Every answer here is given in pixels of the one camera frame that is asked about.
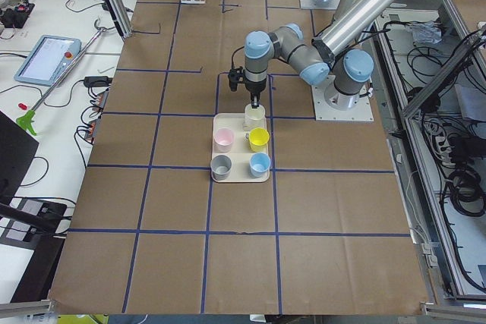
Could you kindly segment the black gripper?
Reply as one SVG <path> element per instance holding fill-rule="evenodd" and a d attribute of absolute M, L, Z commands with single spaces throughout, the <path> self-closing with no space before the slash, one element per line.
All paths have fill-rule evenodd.
<path fill-rule="evenodd" d="M 243 67 L 231 68 L 228 74 L 229 88 L 232 92 L 236 92 L 239 84 L 243 84 L 246 90 L 250 93 L 251 103 L 253 109 L 260 107 L 260 94 L 266 88 L 266 74 L 253 74 L 246 71 Z"/>

